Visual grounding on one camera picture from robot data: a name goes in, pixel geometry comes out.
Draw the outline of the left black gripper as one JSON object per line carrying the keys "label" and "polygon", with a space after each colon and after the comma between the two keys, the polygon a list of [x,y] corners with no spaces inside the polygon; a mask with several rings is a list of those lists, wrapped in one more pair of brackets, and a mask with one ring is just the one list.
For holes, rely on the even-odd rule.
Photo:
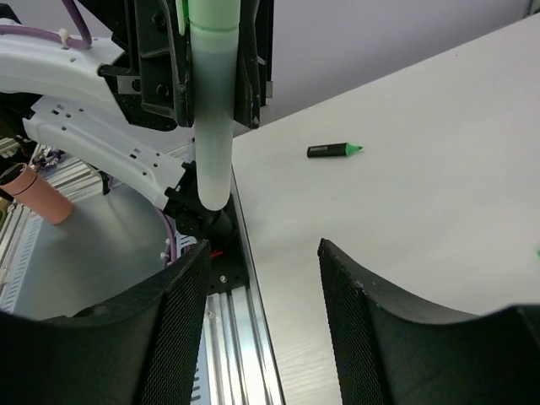
{"label": "left black gripper", "polygon": [[[84,1],[123,53],[99,68],[127,121],[171,131],[192,127],[192,49],[187,1]],[[234,119],[260,126],[272,78],[272,1],[240,2]]]}

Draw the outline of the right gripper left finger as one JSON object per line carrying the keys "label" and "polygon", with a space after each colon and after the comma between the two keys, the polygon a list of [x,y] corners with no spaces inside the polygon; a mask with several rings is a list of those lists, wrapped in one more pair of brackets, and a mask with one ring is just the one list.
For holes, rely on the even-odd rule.
{"label": "right gripper left finger", "polygon": [[210,273],[202,240],[75,316],[1,316],[4,404],[187,404]]}

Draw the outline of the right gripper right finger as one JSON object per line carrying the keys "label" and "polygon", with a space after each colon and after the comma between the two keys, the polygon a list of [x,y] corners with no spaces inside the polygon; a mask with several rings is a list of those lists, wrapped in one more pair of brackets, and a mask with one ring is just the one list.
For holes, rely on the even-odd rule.
{"label": "right gripper right finger", "polygon": [[475,316],[408,292],[329,240],[317,253],[343,403],[538,403],[537,305]]}

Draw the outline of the light green highlighter pen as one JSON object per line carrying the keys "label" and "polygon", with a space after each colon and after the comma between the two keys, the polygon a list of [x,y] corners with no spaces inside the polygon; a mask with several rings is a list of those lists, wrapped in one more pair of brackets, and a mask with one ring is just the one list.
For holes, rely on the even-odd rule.
{"label": "light green highlighter pen", "polygon": [[191,26],[197,189],[202,205],[230,198],[238,33]]}

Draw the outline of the light green pen cap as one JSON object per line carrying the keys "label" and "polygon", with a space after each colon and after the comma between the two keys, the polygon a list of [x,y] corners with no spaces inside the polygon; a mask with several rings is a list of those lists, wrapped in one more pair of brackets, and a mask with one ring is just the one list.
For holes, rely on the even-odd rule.
{"label": "light green pen cap", "polygon": [[230,31],[240,25],[241,0],[175,0],[180,35],[189,24],[202,30]]}

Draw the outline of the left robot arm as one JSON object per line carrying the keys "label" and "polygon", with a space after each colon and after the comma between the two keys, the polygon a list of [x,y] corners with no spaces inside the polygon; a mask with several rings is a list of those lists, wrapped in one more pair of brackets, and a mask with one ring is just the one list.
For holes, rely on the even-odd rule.
{"label": "left robot arm", "polygon": [[1,132],[63,150],[125,183],[215,249],[234,127],[260,125],[271,1],[67,1],[78,28],[22,25],[1,7]]}

